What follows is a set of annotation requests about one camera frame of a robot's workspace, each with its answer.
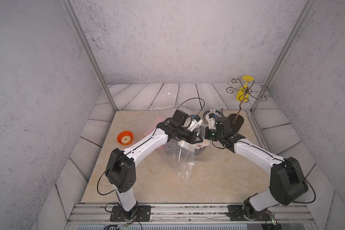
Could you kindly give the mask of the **clear plastic vacuum bag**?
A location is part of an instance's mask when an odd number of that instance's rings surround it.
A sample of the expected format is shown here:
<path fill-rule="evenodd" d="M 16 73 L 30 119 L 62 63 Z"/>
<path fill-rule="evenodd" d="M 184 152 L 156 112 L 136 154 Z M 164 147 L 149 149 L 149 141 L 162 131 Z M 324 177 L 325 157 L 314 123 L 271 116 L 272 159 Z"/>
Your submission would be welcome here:
<path fill-rule="evenodd" d="M 182 147 L 195 151 L 195 148 L 198 148 L 198 146 L 206 146 L 206 149 L 203 151 L 203 153 L 199 156 L 195 156 L 194 153 L 191 155 L 186 156 L 174 156 L 174 155 L 167 155 L 165 151 L 165 145 L 162 145 L 158 147 L 155 152 L 162 158 L 164 163 L 168 164 L 168 166 L 173 170 L 174 173 L 176 173 L 179 177 L 188 179 L 193 174 L 193 168 L 195 166 L 198 166 L 198 162 L 208 162 L 211 161 L 214 156 L 215 152 L 213 150 L 209 150 L 209 146 L 211 145 L 211 141 L 204 140 L 202 143 L 199 144 L 190 144 L 183 140 L 175 140 L 176 142 L 179 142 L 179 145 Z"/>

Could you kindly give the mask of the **pink fluffy towel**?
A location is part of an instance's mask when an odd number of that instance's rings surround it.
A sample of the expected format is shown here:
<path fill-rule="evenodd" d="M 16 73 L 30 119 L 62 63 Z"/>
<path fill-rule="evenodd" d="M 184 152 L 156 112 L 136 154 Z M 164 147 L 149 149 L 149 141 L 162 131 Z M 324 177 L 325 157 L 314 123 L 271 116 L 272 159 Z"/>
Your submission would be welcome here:
<path fill-rule="evenodd" d="M 153 130 L 153 132 L 152 132 L 152 136 L 155 136 L 155 134 L 157 133 L 157 130 L 158 130 L 159 128 L 163 128 L 165 125 L 167 125 L 168 122 L 169 122 L 169 120 L 170 120 L 170 118 L 166 118 L 166 119 L 164 119 L 164 120 L 159 121 L 159 122 L 156 124 L 156 126 L 155 126 L 155 128 L 154 128 L 154 130 Z"/>

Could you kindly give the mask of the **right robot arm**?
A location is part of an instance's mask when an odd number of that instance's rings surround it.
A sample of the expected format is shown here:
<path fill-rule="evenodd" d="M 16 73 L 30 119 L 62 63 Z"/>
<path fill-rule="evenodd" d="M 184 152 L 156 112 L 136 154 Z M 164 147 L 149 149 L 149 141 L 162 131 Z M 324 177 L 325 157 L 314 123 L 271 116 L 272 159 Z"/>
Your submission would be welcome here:
<path fill-rule="evenodd" d="M 219 142 L 225 149 L 247 158 L 270 175 L 269 188 L 243 202 L 244 216 L 249 220 L 268 208 L 288 205 L 309 190 L 298 160 L 277 156 L 253 144 L 233 131 L 227 117 L 211 118 L 205 139 Z"/>

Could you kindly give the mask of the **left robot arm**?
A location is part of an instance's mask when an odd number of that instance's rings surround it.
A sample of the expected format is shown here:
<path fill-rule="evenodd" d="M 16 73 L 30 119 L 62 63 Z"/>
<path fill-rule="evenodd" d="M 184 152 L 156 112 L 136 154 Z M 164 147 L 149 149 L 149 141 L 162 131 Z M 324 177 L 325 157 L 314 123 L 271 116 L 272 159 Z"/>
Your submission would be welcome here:
<path fill-rule="evenodd" d="M 133 216 L 138 202 L 134 197 L 133 186 L 137 180 L 137 166 L 153 151 L 170 140 L 184 141 L 188 144 L 199 144 L 203 137 L 195 128 L 203 120 L 198 115 L 188 115 L 177 109 L 172 117 L 158 123 L 156 128 L 135 145 L 120 150 L 114 149 L 104 171 L 104 175 L 117 193 L 121 209 Z"/>

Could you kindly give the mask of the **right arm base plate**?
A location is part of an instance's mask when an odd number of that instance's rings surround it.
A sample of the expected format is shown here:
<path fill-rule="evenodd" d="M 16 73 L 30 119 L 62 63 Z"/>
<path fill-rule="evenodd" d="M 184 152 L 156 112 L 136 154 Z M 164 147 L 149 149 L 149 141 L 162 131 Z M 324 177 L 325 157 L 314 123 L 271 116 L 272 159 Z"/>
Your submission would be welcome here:
<path fill-rule="evenodd" d="M 270 221 L 267 210 L 255 211 L 246 205 L 228 205 L 230 221 Z"/>

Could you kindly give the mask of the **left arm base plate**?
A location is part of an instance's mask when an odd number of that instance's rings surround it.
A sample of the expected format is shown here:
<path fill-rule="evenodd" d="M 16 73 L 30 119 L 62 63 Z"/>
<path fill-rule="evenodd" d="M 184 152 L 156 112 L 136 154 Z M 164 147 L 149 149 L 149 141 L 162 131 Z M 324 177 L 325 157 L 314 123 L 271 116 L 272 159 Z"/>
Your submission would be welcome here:
<path fill-rule="evenodd" d="M 111 222 L 149 222 L 151 215 L 151 206 L 136 205 L 130 211 L 125 211 L 120 205 L 113 206 L 110 211 Z"/>

